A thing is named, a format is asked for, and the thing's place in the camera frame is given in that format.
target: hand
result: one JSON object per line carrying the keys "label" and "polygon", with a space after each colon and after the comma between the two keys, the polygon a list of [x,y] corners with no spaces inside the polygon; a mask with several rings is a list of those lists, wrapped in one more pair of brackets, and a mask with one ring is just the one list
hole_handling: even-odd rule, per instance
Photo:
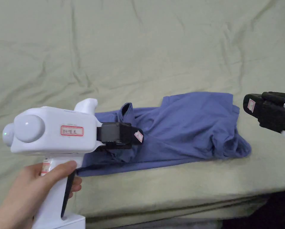
{"label": "hand", "polygon": [[[48,174],[40,176],[42,163],[25,167],[16,178],[0,207],[0,229],[31,229],[33,216],[50,189],[76,169],[75,161],[60,164]],[[69,198],[81,189],[82,179],[75,177]]]}

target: label sticker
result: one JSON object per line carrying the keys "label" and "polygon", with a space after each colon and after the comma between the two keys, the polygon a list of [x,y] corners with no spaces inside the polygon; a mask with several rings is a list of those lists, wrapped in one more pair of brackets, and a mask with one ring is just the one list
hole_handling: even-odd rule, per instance
{"label": "label sticker", "polygon": [[255,101],[254,100],[251,100],[249,99],[248,101],[248,105],[247,105],[247,108],[253,113],[254,111],[254,108],[255,108]]}
{"label": "label sticker", "polygon": [[61,126],[61,135],[63,136],[83,136],[83,127],[80,126]]}
{"label": "label sticker", "polygon": [[141,134],[141,132],[137,131],[136,133],[134,133],[134,136],[142,143],[143,142],[143,135]]}
{"label": "label sticker", "polygon": [[43,161],[41,176],[44,176],[45,174],[47,174],[49,172],[49,169],[50,169],[50,162],[47,158],[45,158]]}

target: bed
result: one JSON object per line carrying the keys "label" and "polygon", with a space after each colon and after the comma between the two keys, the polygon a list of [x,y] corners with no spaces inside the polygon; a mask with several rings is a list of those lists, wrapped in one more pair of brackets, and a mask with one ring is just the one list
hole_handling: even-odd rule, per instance
{"label": "bed", "polygon": [[285,190],[285,138],[242,109],[246,94],[285,92],[285,0],[0,1],[0,204],[19,169],[42,160],[2,142],[20,112],[85,98],[97,112],[158,106],[194,91],[234,95],[252,154],[86,177],[68,209],[87,228],[248,216]]}

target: folded clothing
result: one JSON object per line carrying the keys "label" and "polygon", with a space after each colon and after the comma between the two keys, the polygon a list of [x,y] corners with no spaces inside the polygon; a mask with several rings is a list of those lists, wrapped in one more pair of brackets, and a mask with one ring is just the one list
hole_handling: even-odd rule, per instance
{"label": "folded clothing", "polygon": [[211,159],[245,157],[250,145],[237,131],[239,107],[233,95],[192,92],[164,97],[160,107],[96,113],[104,122],[131,123],[144,142],[127,150],[96,150],[84,156],[79,176],[96,176],[179,165]]}

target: red-bordered label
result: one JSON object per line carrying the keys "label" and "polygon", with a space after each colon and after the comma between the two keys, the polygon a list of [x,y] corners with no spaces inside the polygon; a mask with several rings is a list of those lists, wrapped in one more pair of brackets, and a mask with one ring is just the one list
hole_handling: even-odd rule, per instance
{"label": "red-bordered label", "polygon": [[83,127],[80,126],[61,126],[61,135],[63,136],[78,136],[84,135]]}
{"label": "red-bordered label", "polygon": [[256,102],[252,99],[249,99],[247,108],[253,113]]}
{"label": "red-bordered label", "polygon": [[141,134],[141,132],[137,131],[136,133],[134,133],[134,136],[135,136],[140,142],[143,142],[143,135]]}

